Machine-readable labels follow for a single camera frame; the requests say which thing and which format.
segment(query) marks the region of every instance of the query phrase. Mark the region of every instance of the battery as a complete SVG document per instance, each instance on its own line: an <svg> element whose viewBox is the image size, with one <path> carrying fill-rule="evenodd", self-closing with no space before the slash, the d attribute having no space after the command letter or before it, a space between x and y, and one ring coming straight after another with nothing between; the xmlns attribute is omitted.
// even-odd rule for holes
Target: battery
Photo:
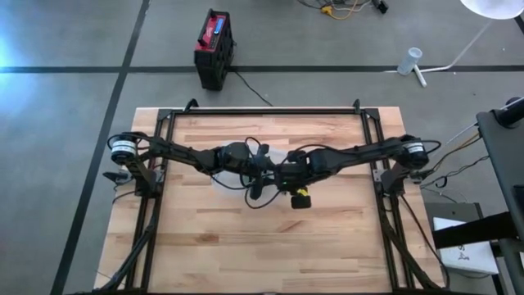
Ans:
<svg viewBox="0 0 524 295"><path fill-rule="evenodd" d="M210 9L195 46L195 66L202 88L222 90L233 60L233 44L229 13Z"/></svg>

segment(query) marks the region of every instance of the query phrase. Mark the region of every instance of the wooden table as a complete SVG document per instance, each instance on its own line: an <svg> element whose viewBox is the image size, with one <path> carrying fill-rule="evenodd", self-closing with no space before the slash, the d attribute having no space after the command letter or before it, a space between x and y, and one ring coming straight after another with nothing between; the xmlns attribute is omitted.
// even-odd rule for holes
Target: wooden table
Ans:
<svg viewBox="0 0 524 295"><path fill-rule="evenodd" d="M379 110L386 138L404 134L398 107ZM138 108L132 130L153 134L157 112L157 108ZM173 140L204 149L243 141L246 136L283 151L307 143L335 148L364 144L361 120L352 115L184 116L176 119ZM150 292L391 290L369 165L344 169L311 185L313 207L307 210L292 210L288 196L251 210L242 198L217 193L209 177L184 164L171 161L166 174ZM405 197L431 239L419 188L407 182L405 188ZM131 184L118 194L130 190ZM139 203L131 195L113 206L98 269L101 274L112 275L129 254ZM436 258L402 204L400 212L409 250L442 285ZM405 285L396 256L400 282ZM106 281L107 277L98 275L96 287Z"/></svg>

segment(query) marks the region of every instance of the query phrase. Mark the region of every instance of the concrete floor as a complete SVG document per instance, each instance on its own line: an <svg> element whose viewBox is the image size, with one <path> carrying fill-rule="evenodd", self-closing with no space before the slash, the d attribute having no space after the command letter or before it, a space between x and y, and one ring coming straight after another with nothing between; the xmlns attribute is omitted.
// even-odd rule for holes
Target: concrete floor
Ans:
<svg viewBox="0 0 524 295"><path fill-rule="evenodd" d="M142 1L0 0L0 66L120 66ZM237 66L390 66L407 48L423 65L443 66L486 23L459 1L390 0L336 21L291 0L152 0L132 66L190 66L207 9L229 11ZM515 20L496 21L461 65L524 65ZM524 93L522 72L446 72L414 77L383 73L245 73L275 106L399 106L410 134L447 140L479 111ZM118 74L0 74L0 290L48 293L107 104ZM201 89L196 74L130 74L111 134L128 130L136 107L263 106L235 75L224 90ZM105 151L99 175L115 166ZM452 156L442 171L486 154L481 143ZM113 193L97 178L66 291L89 290L102 251ZM485 215L506 210L488 161L449 182L449 194L479 202ZM443 202L425 194L429 202ZM453 289L494 293L489 280L452 275Z"/></svg>

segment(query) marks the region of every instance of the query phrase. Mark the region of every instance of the yellow tag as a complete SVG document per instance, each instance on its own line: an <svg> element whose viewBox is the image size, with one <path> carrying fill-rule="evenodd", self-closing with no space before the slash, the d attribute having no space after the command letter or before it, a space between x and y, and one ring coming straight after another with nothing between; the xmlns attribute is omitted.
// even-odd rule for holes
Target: yellow tag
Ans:
<svg viewBox="0 0 524 295"><path fill-rule="evenodd" d="M302 196L307 196L307 195L308 195L308 191L306 191L306 190L303 189L303 188L297 190L296 192L299 193L299 194L301 194Z"/></svg>

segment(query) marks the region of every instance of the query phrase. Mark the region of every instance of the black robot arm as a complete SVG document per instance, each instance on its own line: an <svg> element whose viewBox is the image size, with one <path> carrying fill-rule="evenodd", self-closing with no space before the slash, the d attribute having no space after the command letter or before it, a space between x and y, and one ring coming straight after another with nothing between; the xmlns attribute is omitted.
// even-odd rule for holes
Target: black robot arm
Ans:
<svg viewBox="0 0 524 295"><path fill-rule="evenodd" d="M260 197L262 188L267 185L276 185L279 191L295 195L310 184L336 175L343 168L384 159L397 162L389 174L382 176L389 188L394 184L402 184L411 170L421 169L428 163L422 140L410 135L344 150L327 146L309 152L297 149L289 152L286 159L278 164L266 156L269 151L267 144L259 145L257 153L252 154L243 142L197 151L162 138L147 137L145 134L122 133L113 138L111 159L116 164L128 167L137 180L138 195L155 191L154 172L147 170L143 165L143 162L151 157L182 162L210 176L221 171L248 176L250 181L245 187L251 190L252 199ZM137 145L140 140L147 140L150 145L146 152L138 155ZM310 204L307 202L299 207L310 207Z"/></svg>

